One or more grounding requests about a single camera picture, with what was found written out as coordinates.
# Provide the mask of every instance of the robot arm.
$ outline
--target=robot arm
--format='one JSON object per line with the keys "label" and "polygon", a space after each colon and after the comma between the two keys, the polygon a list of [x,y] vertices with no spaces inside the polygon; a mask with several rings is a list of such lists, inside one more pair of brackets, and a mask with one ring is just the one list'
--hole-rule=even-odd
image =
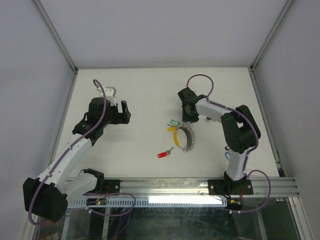
{"label": "robot arm", "polygon": [[[230,153],[230,161],[224,178],[234,183],[244,180],[246,176],[243,166],[246,154],[255,145],[255,135],[247,122],[235,112],[208,103],[205,95],[197,96],[189,87],[181,90],[178,96],[182,102],[183,122],[196,123],[199,120],[198,116],[202,115],[222,124]],[[260,130],[249,108],[241,105],[236,109],[250,120],[260,138]]]}
{"label": "robot arm", "polygon": [[[68,176],[74,170],[80,158],[93,147],[104,133],[104,128],[107,125],[128,124],[130,121],[131,113],[128,111],[126,101],[121,101],[122,112],[118,112],[118,105],[115,100],[116,89],[114,87],[106,87],[104,88],[104,92],[107,106],[101,123],[92,132],[73,145],[82,135],[92,129],[102,116],[104,98],[95,97],[89,104],[88,112],[84,114],[83,119],[74,127],[68,144],[62,153],[36,179],[29,177],[24,182],[23,195],[26,211],[29,210],[36,189],[46,177],[48,178],[35,199],[32,213],[53,222],[57,222],[62,218],[68,204],[89,191],[101,193],[105,187],[104,174],[90,168],[84,170],[77,179],[66,183]],[[53,166],[61,157],[62,160],[59,165],[55,168],[54,172],[50,173]]]}

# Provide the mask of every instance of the glass panel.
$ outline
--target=glass panel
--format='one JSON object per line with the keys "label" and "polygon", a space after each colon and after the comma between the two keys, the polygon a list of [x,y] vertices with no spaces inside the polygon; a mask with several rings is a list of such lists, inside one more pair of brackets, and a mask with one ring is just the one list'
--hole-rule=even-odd
{"label": "glass panel", "polygon": [[[262,198],[245,198],[254,209]],[[95,208],[119,214],[127,208]],[[37,240],[298,240],[295,221],[286,199],[270,199],[261,211],[233,213],[212,207],[136,207],[122,217],[68,210],[57,223],[41,226]]]}

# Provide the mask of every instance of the gray wall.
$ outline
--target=gray wall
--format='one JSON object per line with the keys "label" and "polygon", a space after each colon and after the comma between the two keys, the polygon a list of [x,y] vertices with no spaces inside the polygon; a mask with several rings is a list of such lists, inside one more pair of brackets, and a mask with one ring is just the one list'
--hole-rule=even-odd
{"label": "gray wall", "polygon": [[250,65],[286,0],[41,0],[77,67]]}
{"label": "gray wall", "polygon": [[0,7],[0,239],[24,210],[22,185],[48,164],[72,71],[31,0]]}
{"label": "gray wall", "polygon": [[256,77],[280,157],[297,180],[302,202],[320,239],[320,1],[296,1]]}

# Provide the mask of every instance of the yellow handle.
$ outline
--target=yellow handle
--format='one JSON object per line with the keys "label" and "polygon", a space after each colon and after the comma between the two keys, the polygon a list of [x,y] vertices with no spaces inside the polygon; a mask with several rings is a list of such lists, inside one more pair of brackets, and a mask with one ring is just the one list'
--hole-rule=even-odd
{"label": "yellow handle", "polygon": [[168,132],[173,132],[175,131],[177,128],[175,126],[171,126],[168,128]]}
{"label": "yellow handle", "polygon": [[180,146],[180,143],[179,143],[179,141],[178,141],[178,133],[177,133],[176,131],[173,133],[173,140],[174,140],[175,145],[176,145],[177,147],[179,147],[179,146]]}

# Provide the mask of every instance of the green clip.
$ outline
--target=green clip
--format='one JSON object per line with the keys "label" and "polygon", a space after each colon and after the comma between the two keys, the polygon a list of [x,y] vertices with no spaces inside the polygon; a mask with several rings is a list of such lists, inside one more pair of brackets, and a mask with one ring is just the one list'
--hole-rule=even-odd
{"label": "green clip", "polygon": [[170,124],[171,124],[171,125],[174,125],[174,126],[179,126],[179,125],[180,125],[180,122],[171,119]]}

